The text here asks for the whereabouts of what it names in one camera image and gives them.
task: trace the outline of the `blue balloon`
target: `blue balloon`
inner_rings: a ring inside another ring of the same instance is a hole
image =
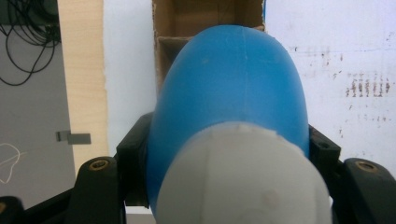
[[[226,121],[274,130],[309,154],[299,75],[286,50],[266,33],[216,26],[202,31],[177,55],[148,137],[147,186],[154,215],[163,178],[183,144]]]

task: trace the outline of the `white rounded object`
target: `white rounded object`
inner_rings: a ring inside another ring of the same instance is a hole
[[[275,132],[227,122],[192,137],[169,167],[158,224],[327,224],[329,194],[303,152]]]

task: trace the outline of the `wooden board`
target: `wooden board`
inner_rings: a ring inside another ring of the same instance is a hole
[[[58,7],[71,132],[92,140],[73,146],[77,172],[85,161],[108,156],[103,1],[59,0]]]

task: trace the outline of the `cardboard box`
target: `cardboard box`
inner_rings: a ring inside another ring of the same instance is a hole
[[[157,90],[189,40],[206,28],[236,24],[263,29],[262,0],[153,0]]]

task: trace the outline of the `metal bracket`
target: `metal bracket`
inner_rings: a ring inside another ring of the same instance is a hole
[[[58,142],[67,141],[69,145],[89,145],[91,143],[91,134],[62,131],[56,133],[56,140]]]

